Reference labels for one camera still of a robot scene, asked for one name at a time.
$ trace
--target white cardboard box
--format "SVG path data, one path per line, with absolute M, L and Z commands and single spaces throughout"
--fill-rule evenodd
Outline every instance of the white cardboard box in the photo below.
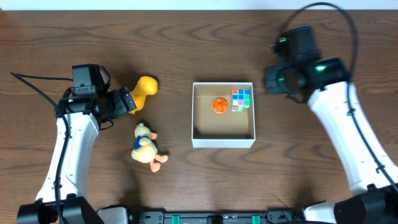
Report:
M 231 112 L 232 90 L 250 90 L 249 111 Z M 252 83 L 193 83 L 193 147 L 250 148 L 256 140 L 253 96 Z M 212 103 L 217 98 L 228 102 L 224 114 L 213 112 Z

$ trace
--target wooden table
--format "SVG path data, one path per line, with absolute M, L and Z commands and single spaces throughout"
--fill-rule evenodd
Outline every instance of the wooden table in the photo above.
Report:
M 322 125 L 306 105 L 265 95 L 268 45 L 291 11 L 69 11 L 0 15 L 0 223 L 15 223 L 33 203 L 51 161 L 52 106 L 9 72 L 72 77 L 72 65 L 104 65 L 113 89 L 142 75 L 160 79 L 135 116 L 100 132 L 91 156 L 88 199 L 95 209 L 265 210 L 350 197 L 345 173 Z M 398 159 L 398 16 L 351 11 L 359 30 L 354 82 L 369 122 Z M 351 39 L 336 11 L 308 11 L 292 27 L 314 25 L 325 57 L 351 57 Z M 70 82 L 29 80 L 55 101 Z M 251 149 L 193 149 L 193 82 L 254 84 L 257 140 Z M 159 133 L 170 160 L 152 174 L 131 159 L 140 119 Z

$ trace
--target green light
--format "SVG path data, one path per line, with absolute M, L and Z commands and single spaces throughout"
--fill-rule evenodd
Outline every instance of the green light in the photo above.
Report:
M 323 66 L 323 65 L 319 65 L 319 66 L 316 66 L 316 67 L 315 67 L 315 69 L 316 69 L 318 72 L 324 71 L 325 68 L 326 68 L 326 66 Z

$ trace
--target plush duck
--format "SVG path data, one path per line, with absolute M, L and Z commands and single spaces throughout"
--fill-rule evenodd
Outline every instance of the plush duck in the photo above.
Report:
M 134 132 L 136 140 L 134 142 L 134 150 L 131 157 L 138 162 L 149 163 L 152 172 L 160 169 L 161 163 L 166 162 L 168 156 L 160 156 L 157 154 L 157 148 L 152 142 L 157 138 L 156 133 L 152 133 L 143 123 L 138 124 Z

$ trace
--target orange round object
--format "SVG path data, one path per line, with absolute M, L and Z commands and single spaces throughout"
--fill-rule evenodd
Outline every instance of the orange round object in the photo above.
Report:
M 222 98 L 218 98 L 213 102 L 213 111 L 216 114 L 223 114 L 228 109 L 228 103 Z

